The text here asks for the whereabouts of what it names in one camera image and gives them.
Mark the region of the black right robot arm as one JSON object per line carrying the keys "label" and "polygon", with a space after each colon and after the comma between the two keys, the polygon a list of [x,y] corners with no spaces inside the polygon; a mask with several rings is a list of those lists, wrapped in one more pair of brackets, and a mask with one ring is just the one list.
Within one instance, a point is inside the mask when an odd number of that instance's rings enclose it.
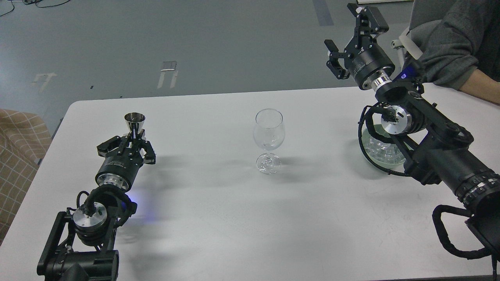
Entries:
{"label": "black right robot arm", "polygon": [[[442,114],[435,103],[423,98],[417,62],[391,78],[395,65],[377,44],[377,37],[389,30],[379,9],[356,3],[347,7],[355,17],[354,35],[343,51],[332,40],[324,41],[330,52],[326,65],[336,78],[351,76],[359,89],[375,91],[377,103],[365,106],[358,122],[358,141],[364,157],[387,174],[411,177],[422,185],[445,183],[464,208],[435,207],[432,220],[441,245],[450,254],[468,260],[490,256],[493,280],[497,280],[499,175],[468,150],[474,140],[472,134]],[[396,145],[405,157],[405,171],[393,171],[375,163],[362,142],[364,135]],[[457,249],[441,220],[444,212],[466,217],[466,225],[483,248]]]}

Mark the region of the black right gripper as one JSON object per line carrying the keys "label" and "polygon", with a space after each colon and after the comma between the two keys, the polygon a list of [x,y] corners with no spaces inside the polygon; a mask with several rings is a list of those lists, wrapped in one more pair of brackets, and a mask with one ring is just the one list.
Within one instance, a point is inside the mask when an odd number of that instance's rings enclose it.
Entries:
{"label": "black right gripper", "polygon": [[[378,45],[377,37],[389,30],[389,25],[377,7],[348,4],[355,17],[355,30],[351,41],[341,53],[332,39],[325,39],[329,51],[327,67],[339,80],[351,75],[361,90],[371,88],[369,77],[377,71],[393,74],[395,64]],[[339,59],[344,59],[348,67],[342,67]]]}

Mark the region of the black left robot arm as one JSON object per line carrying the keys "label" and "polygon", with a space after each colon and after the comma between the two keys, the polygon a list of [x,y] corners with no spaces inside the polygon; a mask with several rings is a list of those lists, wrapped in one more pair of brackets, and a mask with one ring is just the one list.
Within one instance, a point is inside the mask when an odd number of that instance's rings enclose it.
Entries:
{"label": "black left robot arm", "polygon": [[46,281],[115,281],[119,252],[114,249],[117,229],[136,213],[127,195],[144,164],[156,155],[143,129],[132,129],[97,147],[105,160],[95,176],[97,187],[76,208],[59,212],[36,267]]}

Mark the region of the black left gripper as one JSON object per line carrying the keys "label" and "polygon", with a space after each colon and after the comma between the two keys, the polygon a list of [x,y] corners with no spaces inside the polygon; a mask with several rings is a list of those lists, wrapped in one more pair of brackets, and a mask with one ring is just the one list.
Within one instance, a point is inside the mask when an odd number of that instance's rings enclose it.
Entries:
{"label": "black left gripper", "polygon": [[143,135],[133,137],[133,151],[130,148],[130,133],[114,136],[99,144],[98,155],[105,158],[95,176],[95,182],[101,186],[114,185],[128,192],[134,183],[139,168],[143,164],[155,164],[157,157],[151,143]]}

